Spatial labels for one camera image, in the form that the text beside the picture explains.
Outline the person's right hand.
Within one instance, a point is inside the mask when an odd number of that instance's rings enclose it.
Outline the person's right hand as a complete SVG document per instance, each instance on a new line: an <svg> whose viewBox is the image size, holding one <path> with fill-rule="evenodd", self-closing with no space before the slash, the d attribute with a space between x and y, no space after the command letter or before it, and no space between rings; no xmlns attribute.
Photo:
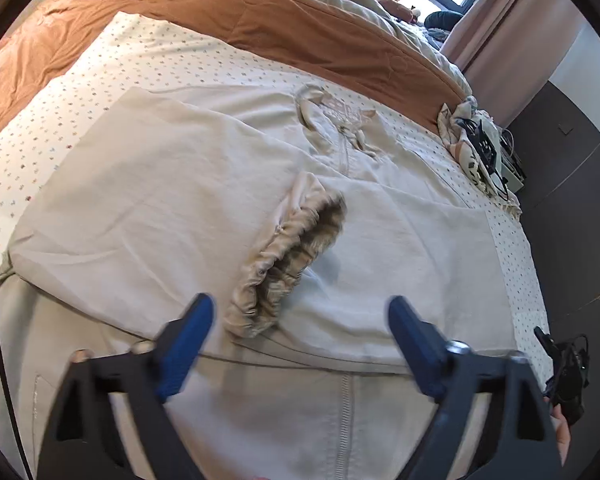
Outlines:
<svg viewBox="0 0 600 480"><path fill-rule="evenodd" d="M547 396L544 396L543 400L550 407L550 417L555 429L560 462L562 465L565 465L571 443L571 434L567 419L562 414L562 407L559 404L554 405Z"/></svg>

